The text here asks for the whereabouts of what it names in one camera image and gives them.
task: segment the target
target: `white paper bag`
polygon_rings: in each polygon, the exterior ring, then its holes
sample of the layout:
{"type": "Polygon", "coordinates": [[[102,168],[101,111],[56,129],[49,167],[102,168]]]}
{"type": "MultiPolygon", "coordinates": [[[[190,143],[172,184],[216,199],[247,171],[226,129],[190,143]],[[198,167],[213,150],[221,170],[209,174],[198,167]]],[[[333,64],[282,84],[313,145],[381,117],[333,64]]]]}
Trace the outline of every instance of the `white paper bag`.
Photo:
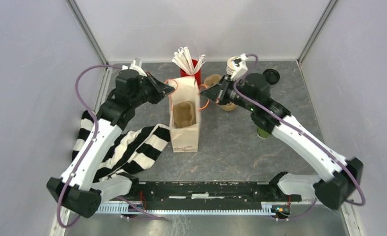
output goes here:
{"type": "Polygon", "coordinates": [[[201,107],[199,98],[198,84],[194,76],[187,76],[178,79],[169,80],[169,85],[176,88],[176,91],[170,95],[170,140],[172,142],[173,152],[190,152],[198,151],[199,126],[201,117],[199,108],[201,107]],[[196,123],[185,127],[176,128],[173,120],[174,105],[190,101],[195,104],[196,123]]]}

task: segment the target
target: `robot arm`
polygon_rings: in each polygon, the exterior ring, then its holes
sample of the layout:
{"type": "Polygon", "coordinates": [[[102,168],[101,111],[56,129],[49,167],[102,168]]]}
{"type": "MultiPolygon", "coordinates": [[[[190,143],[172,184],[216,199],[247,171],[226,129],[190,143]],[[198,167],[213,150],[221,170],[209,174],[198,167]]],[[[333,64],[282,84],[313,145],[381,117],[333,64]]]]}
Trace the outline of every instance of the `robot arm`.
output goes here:
{"type": "Polygon", "coordinates": [[[116,176],[99,183],[92,183],[96,171],[107,154],[111,143],[117,139],[128,122],[135,116],[135,109],[145,102],[157,104],[174,91],[156,80],[150,73],[140,68],[140,61],[134,60],[129,68],[123,67],[115,79],[116,88],[108,95],[96,114],[99,131],[89,151],[76,172],[73,172],[78,160],[91,141],[88,138],[74,162],[62,173],[60,178],[50,178],[47,183],[51,195],[59,199],[67,179],[72,179],[67,186],[62,206],[82,215],[92,216],[100,203],[117,196],[126,195],[131,188],[131,178],[116,176]]]}
{"type": "Polygon", "coordinates": [[[237,69],[233,75],[223,76],[219,83],[203,90],[201,95],[219,105],[225,105],[232,102],[246,110],[251,111],[251,119],[258,127],[289,145],[318,173],[317,177],[294,176],[284,173],[278,180],[278,186],[285,194],[300,194],[308,196],[313,195],[313,192],[315,192],[316,197],[324,205],[332,209],[338,209],[342,202],[351,195],[356,187],[337,163],[330,159],[326,153],[316,146],[316,144],[311,142],[302,134],[305,133],[309,135],[322,147],[329,150],[337,161],[341,162],[352,173],[357,182],[361,179],[363,164],[357,158],[348,160],[344,156],[327,147],[309,133],[309,131],[307,131],[296,120],[289,110],[270,98],[270,84],[266,81],[263,75],[257,73],[248,74],[243,81],[239,81],[239,85],[237,87],[238,91],[268,108],[271,113],[282,118],[284,121],[298,127],[302,130],[302,133],[299,133],[289,126],[279,122],[266,111],[238,95],[234,90],[234,82],[247,71],[245,63],[246,59],[247,57],[245,55],[241,55],[235,59],[233,63],[235,63],[235,67],[237,67],[237,69]],[[297,180],[299,180],[298,182],[300,183],[304,180],[306,185],[310,184],[310,187],[301,186],[296,188],[297,180]]]}

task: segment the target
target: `stack of paper cups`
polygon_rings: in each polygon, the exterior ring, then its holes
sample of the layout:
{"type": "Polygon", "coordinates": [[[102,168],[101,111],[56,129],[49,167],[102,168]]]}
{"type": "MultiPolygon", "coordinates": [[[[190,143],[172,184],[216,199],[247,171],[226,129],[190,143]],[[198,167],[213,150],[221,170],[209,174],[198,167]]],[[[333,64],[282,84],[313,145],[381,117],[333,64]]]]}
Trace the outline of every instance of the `stack of paper cups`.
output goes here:
{"type": "Polygon", "coordinates": [[[227,74],[228,75],[232,75],[234,73],[234,71],[237,69],[237,66],[234,63],[234,60],[236,58],[237,57],[232,57],[232,58],[228,59],[228,61],[227,61],[227,74]]]}

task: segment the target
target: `red container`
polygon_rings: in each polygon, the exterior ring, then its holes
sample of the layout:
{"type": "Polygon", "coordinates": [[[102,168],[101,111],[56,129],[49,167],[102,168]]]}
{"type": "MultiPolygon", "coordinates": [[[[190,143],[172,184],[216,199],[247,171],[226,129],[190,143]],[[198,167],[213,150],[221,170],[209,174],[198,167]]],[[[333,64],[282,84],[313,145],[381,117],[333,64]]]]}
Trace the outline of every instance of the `red container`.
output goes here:
{"type": "MultiPolygon", "coordinates": [[[[195,67],[196,64],[198,64],[198,61],[192,59],[192,64],[193,64],[193,67],[195,67]]],[[[185,71],[182,70],[182,69],[180,69],[180,71],[181,71],[181,77],[191,76],[191,75],[188,75],[187,73],[185,73],[185,71]]],[[[193,76],[195,76],[196,83],[198,84],[198,87],[199,87],[199,85],[201,84],[201,70],[199,70],[199,71],[198,71],[196,74],[194,74],[193,76]]]]}

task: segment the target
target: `striped cloth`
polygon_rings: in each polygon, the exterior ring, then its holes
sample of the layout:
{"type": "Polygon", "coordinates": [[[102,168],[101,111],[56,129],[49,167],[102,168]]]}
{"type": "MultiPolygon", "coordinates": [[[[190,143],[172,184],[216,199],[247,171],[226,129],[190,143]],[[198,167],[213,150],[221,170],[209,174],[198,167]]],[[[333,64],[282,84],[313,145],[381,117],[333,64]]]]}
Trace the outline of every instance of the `striped cloth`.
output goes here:
{"type": "MultiPolygon", "coordinates": [[[[81,119],[78,139],[72,151],[72,161],[82,149],[93,127],[93,119],[85,111],[81,119]]],[[[169,127],[164,124],[128,131],[120,135],[105,155],[93,182],[103,181],[120,173],[135,174],[153,166],[170,141],[169,127]]]]}

